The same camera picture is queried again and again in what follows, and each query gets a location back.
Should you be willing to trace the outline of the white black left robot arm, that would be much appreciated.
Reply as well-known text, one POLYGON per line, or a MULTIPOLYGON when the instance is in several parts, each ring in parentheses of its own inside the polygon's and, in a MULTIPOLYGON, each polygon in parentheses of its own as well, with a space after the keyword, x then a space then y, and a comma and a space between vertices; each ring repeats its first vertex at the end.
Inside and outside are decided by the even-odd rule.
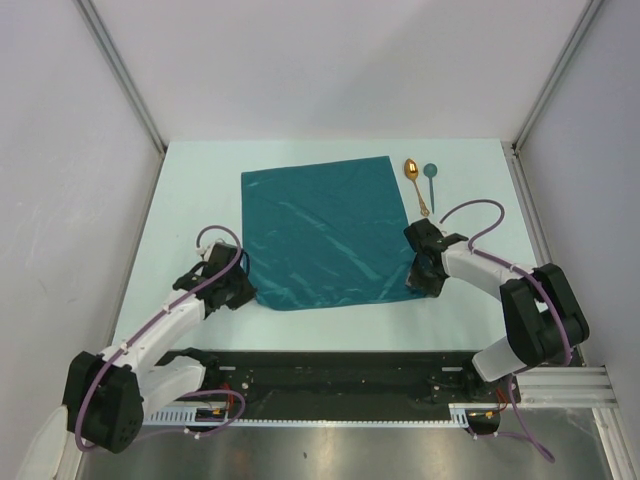
POLYGON ((174 344, 222 307, 236 310, 255 298, 241 248, 217 242, 173 284, 161 310, 136 333, 98 354, 70 363, 62 403, 67 429, 82 451, 125 450, 143 422, 175 400, 234 398, 213 353, 174 344))

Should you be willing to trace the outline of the right aluminium side rail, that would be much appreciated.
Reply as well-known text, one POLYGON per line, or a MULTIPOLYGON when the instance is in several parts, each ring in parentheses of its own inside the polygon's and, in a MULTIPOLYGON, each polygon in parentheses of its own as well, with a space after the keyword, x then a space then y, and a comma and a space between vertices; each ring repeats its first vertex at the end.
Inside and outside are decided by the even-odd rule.
POLYGON ((520 156, 509 142, 501 143, 506 163, 511 175, 520 210, 524 218, 529 240, 538 264, 554 261, 549 243, 536 208, 533 192, 526 178, 520 156))

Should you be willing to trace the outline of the aluminium corner post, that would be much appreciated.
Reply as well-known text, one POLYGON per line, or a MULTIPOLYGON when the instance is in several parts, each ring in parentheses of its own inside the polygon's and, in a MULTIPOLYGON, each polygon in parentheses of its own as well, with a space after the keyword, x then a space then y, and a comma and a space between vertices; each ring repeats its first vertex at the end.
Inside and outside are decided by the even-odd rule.
POLYGON ((585 3, 575 25, 560 50, 552 68, 547 75, 542 87, 537 94, 534 103, 525 116, 517 134, 511 141, 511 148, 519 155, 525 143, 531 135, 533 128, 544 113, 552 99, 554 92, 559 87, 561 80, 567 74, 574 58, 596 22, 601 10, 607 4, 605 0, 589 0, 585 3))
POLYGON ((132 109, 144 133, 161 157, 166 155, 168 146, 138 89, 109 29, 95 3, 90 0, 74 0, 81 18, 87 26, 94 42, 111 70, 125 99, 132 109))

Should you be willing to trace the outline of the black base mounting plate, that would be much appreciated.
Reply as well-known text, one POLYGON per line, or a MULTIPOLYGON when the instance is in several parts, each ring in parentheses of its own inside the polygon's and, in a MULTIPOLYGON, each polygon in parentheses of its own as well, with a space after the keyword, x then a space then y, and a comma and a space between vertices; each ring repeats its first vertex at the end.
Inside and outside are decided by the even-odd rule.
POLYGON ((520 400, 516 380, 484 382, 469 352, 170 351, 205 374, 196 420, 409 422, 447 420, 453 403, 497 411, 520 400))

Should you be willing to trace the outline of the gold metal spoon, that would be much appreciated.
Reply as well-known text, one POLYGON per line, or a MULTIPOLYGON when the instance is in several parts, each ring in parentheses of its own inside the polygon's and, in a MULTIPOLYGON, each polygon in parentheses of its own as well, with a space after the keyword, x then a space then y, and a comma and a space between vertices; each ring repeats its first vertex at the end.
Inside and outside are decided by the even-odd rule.
POLYGON ((430 215, 430 210, 428 209, 418 186, 419 169, 417 163, 412 158, 407 158, 403 165, 403 171, 405 177, 412 183, 414 187, 421 215, 423 217, 428 217, 430 215))

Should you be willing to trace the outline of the left aluminium corner post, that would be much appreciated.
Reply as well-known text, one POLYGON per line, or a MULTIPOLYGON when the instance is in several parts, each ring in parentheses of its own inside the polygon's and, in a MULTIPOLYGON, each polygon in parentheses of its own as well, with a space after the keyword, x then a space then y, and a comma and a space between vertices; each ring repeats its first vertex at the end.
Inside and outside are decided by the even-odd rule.
POLYGON ((111 70, 125 99, 132 109, 144 133, 161 157, 166 155, 168 146, 138 89, 109 29, 95 3, 90 0, 74 0, 81 18, 87 26, 94 42, 111 70))

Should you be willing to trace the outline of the aluminium front frame rail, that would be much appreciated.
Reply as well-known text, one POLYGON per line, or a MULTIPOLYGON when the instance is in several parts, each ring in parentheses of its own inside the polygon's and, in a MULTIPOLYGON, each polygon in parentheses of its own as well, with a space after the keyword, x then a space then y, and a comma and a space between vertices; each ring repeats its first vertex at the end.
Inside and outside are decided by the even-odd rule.
MULTIPOLYGON (((523 404, 584 406, 614 401, 608 376, 601 368, 538 368, 506 380, 518 382, 521 398, 517 401, 523 404)), ((169 405, 205 404, 197 398, 179 399, 169 405)))

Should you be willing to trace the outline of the teal plastic spoon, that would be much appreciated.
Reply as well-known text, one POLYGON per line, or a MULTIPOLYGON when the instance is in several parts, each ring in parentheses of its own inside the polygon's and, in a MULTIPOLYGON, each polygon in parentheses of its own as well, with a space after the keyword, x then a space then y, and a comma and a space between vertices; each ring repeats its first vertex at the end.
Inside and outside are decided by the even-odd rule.
POLYGON ((423 173, 428 179, 430 203, 431 203, 432 211, 435 211, 434 179, 437 176, 438 168, 434 163, 427 163, 423 168, 423 173))

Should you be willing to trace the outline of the teal satin napkin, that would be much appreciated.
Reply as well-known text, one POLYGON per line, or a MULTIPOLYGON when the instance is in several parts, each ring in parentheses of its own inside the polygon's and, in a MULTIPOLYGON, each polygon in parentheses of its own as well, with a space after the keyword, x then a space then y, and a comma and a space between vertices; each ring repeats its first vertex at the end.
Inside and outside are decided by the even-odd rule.
POLYGON ((242 245, 260 305, 297 311, 417 298, 387 156, 244 172, 242 245))

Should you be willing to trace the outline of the right aluminium corner post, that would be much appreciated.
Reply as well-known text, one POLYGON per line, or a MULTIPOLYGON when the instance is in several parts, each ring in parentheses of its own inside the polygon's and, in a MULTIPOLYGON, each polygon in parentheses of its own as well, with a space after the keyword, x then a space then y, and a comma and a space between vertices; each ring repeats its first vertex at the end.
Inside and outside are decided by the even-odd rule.
POLYGON ((554 92, 559 87, 561 80, 567 74, 574 58, 596 22, 601 10, 607 4, 605 0, 589 0, 585 3, 575 25, 560 50, 552 68, 547 75, 542 87, 537 94, 534 103, 525 116, 517 134, 511 141, 511 148, 519 155, 525 143, 531 135, 533 128, 544 113, 552 99, 554 92))

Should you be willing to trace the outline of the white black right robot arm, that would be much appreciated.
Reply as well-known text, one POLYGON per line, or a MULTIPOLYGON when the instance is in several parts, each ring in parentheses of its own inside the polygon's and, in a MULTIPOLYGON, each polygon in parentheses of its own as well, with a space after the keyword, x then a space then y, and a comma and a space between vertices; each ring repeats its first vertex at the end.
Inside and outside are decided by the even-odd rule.
POLYGON ((429 300, 444 297, 471 317, 479 314, 472 303, 480 297, 498 303, 502 337, 462 362, 459 384, 469 399, 486 400, 510 375, 570 363, 574 348, 589 338, 588 321, 560 266, 518 265, 428 219, 412 223, 404 235, 414 254, 411 291, 429 300))

